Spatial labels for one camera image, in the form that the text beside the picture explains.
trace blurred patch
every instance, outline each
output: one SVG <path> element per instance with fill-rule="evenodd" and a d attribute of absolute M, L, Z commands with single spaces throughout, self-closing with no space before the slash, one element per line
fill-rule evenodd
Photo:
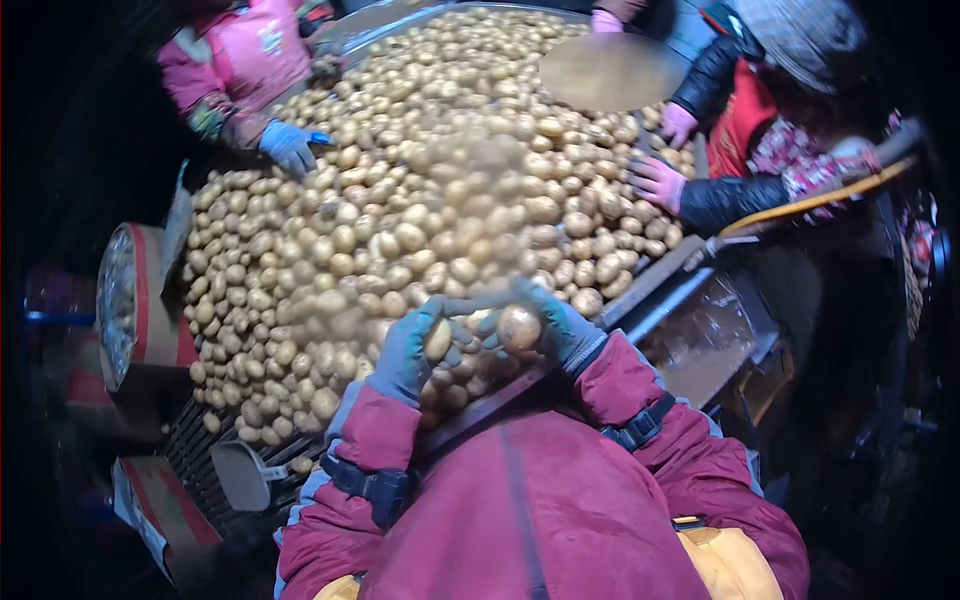
<path fill-rule="evenodd" d="M 648 37 L 588 34 L 556 46 L 540 60 L 540 81 L 576 109 L 624 111 L 669 98 L 686 60 Z"/>

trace pink glove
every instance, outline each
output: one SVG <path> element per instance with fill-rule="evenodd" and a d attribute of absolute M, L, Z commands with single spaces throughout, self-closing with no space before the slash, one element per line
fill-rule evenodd
<path fill-rule="evenodd" d="M 663 107 L 660 114 L 660 120 L 663 122 L 662 133 L 664 138 L 673 138 L 670 141 L 670 148 L 680 150 L 690 138 L 693 130 L 700 125 L 692 114 L 685 108 L 670 102 Z"/>
<path fill-rule="evenodd" d="M 642 200 L 656 204 L 675 217 L 680 214 L 680 194 L 686 177 L 650 156 L 631 163 L 630 170 L 636 173 L 630 176 L 630 183 Z"/>
<path fill-rule="evenodd" d="M 593 32 L 595 34 L 622 34 L 623 23 L 607 11 L 593 11 Z"/>

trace hat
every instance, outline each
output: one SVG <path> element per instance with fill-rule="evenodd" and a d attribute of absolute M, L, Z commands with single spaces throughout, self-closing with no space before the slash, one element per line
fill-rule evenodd
<path fill-rule="evenodd" d="M 802 84 L 835 94 L 870 68 L 870 35 L 846 0 L 733 2 L 767 54 Z"/>

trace black jacket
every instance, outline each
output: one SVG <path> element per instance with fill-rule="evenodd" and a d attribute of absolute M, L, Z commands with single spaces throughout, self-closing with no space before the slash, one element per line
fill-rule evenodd
<path fill-rule="evenodd" d="M 717 102 L 726 101 L 732 92 L 733 70 L 745 54 L 762 57 L 762 49 L 752 36 L 719 36 L 693 62 L 670 102 L 703 123 Z M 787 202 L 789 195 L 776 175 L 694 180 L 686 183 L 681 194 L 680 218 L 700 232 L 713 235 L 749 214 Z"/>

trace yellow backpack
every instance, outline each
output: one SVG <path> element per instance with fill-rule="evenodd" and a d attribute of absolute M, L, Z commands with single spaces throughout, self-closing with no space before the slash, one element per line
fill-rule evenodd
<path fill-rule="evenodd" d="M 753 540 L 736 528 L 704 527 L 696 516 L 673 519 L 674 529 L 714 600 L 783 600 L 780 585 Z M 324 586 L 313 600 L 356 600 L 352 575 Z"/>

